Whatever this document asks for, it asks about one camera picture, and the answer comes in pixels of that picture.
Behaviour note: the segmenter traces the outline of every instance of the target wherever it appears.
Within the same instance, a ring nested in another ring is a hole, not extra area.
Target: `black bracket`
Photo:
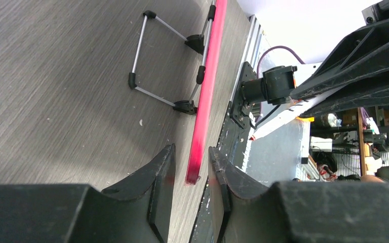
[[[185,113],[187,115],[196,115],[198,108],[195,107],[194,101],[181,100],[174,103],[174,110]]]
[[[204,35],[194,34],[187,37],[187,41],[184,42],[188,47],[192,48],[195,52],[203,55],[204,54]]]
[[[230,112],[230,117],[242,129],[248,129],[250,127],[249,115],[251,112],[252,104],[249,104],[246,101],[244,97],[243,86],[241,84],[256,78],[256,73],[254,72],[253,67],[251,67],[250,63],[244,62],[238,80],[239,86],[235,92],[236,95]]]

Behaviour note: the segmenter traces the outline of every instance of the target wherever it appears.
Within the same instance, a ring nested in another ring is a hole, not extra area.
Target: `black plastic connector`
[[[196,115],[198,108],[195,107],[194,101],[181,100],[175,102],[174,110],[185,113],[187,115]]]
[[[192,48],[195,52],[203,55],[204,54],[204,35],[194,34],[187,37],[187,41],[184,42],[188,47]]]
[[[131,90],[137,87],[135,83],[135,79],[136,79],[136,74],[134,72],[129,72],[128,84]]]
[[[196,76],[196,83],[198,85],[201,85],[204,82],[205,69],[206,69],[205,66],[199,66],[198,76]]]
[[[147,10],[144,13],[142,13],[143,16],[147,16],[148,19],[155,19],[157,14],[153,11]]]
[[[216,10],[215,5],[211,5],[211,6],[209,7],[208,20],[212,19],[212,21],[214,21],[215,10]]]

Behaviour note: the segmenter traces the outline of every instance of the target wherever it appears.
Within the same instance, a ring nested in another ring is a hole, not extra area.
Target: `red bar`
[[[217,0],[215,17],[212,22],[208,57],[205,64],[205,78],[202,83],[198,113],[196,123],[194,124],[193,139],[191,141],[190,157],[188,159],[187,174],[185,177],[187,184],[195,185],[198,181],[202,158],[204,156],[226,9],[227,0]]]

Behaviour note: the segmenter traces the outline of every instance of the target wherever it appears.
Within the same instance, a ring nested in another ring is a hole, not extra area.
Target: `pink strip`
[[[205,78],[202,83],[199,98],[198,114],[194,124],[185,181],[196,184],[201,169],[205,143],[208,134],[209,115],[211,113],[212,96],[214,93],[215,75],[217,73],[218,57],[220,55],[221,38],[223,37],[224,19],[226,17],[227,0],[217,0],[214,21],[212,22],[211,39],[205,64]]]

